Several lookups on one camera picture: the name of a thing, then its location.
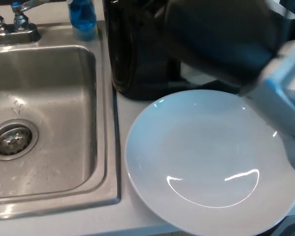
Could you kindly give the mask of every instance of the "faucet handle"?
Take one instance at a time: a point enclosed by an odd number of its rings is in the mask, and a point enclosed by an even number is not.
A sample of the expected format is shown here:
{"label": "faucet handle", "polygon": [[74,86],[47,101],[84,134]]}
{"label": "faucet handle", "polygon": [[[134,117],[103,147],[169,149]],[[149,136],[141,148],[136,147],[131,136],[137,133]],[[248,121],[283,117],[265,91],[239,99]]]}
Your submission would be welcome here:
{"label": "faucet handle", "polygon": [[30,0],[23,4],[21,4],[18,1],[13,2],[11,4],[11,8],[12,8],[12,11],[15,13],[15,16],[14,16],[15,31],[23,32],[23,31],[29,30],[30,21],[23,12],[48,2],[50,2],[50,0]]}
{"label": "faucet handle", "polygon": [[42,4],[48,3],[50,0],[30,0],[23,4],[16,1],[11,4],[12,11],[15,14],[21,14],[22,12],[28,11],[34,7],[40,6]]}

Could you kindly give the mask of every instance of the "sink drain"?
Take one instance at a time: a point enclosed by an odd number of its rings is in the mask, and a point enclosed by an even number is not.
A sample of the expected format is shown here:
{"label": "sink drain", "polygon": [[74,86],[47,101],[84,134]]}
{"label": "sink drain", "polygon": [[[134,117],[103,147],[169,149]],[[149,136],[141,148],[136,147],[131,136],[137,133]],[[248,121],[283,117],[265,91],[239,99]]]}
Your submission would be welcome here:
{"label": "sink drain", "polygon": [[23,119],[0,124],[0,160],[13,160],[30,151],[38,140],[36,126]]}

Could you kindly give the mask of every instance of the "white countertop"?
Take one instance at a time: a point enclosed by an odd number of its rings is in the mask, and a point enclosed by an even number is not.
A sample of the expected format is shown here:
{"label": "white countertop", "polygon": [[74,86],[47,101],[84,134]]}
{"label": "white countertop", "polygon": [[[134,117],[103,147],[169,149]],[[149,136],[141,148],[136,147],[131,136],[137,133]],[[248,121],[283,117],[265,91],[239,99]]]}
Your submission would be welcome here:
{"label": "white countertop", "polygon": [[[94,0],[94,4],[98,20],[103,20],[102,0]],[[13,14],[9,6],[0,6],[0,14],[7,23],[13,22]],[[27,16],[35,24],[69,22],[68,10],[64,2],[48,3],[34,8],[28,12]],[[121,202],[111,206],[53,215],[2,220],[0,236],[144,236],[177,230],[143,204],[134,192],[125,169],[123,151],[128,131],[135,118],[149,102],[131,101],[120,94],[117,95],[117,101],[121,144]],[[289,215],[294,214],[295,206]]]}

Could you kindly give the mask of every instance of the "white plate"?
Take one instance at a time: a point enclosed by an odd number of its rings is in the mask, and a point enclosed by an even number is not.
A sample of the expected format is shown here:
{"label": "white plate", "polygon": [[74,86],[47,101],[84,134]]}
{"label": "white plate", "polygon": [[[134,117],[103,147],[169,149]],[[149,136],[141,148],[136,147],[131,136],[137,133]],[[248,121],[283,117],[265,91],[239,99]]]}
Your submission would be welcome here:
{"label": "white plate", "polygon": [[295,203],[281,138],[232,94],[192,90],[157,100],[132,125],[125,156],[145,204],[191,234],[256,235]]}

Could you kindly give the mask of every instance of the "backsplash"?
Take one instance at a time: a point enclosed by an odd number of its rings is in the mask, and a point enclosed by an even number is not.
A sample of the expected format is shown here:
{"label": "backsplash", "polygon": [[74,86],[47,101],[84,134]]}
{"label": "backsplash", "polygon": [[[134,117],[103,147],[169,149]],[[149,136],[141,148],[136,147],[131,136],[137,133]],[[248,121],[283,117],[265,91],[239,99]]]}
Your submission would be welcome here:
{"label": "backsplash", "polygon": [[[16,0],[0,0],[0,5],[10,5]],[[51,0],[51,2],[56,2],[56,1],[65,1],[65,0]]]}

